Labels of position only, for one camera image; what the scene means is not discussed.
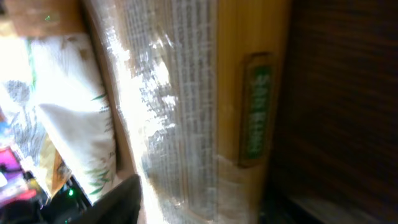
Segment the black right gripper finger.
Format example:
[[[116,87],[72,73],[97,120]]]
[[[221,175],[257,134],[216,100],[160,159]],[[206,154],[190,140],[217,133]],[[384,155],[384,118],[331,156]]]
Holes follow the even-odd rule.
[[[128,177],[70,224],[137,224],[142,187],[136,174]]]

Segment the beige foil snack bag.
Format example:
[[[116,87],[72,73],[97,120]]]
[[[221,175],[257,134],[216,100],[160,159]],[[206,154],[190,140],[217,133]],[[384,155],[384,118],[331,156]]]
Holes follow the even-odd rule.
[[[12,148],[23,168],[32,172],[49,198],[71,177],[38,116],[30,86],[20,80],[1,82],[1,115]]]

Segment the orange spaghetti packet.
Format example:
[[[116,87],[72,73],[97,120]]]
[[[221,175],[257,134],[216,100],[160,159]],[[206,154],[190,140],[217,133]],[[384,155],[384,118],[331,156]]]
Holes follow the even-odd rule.
[[[257,223],[290,1],[85,1],[140,223]]]

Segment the white tube pouch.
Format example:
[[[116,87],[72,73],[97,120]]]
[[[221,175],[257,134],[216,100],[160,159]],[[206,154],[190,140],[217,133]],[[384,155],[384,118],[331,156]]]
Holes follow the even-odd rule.
[[[41,123],[91,203],[114,186],[116,142],[108,96],[86,34],[30,39]]]

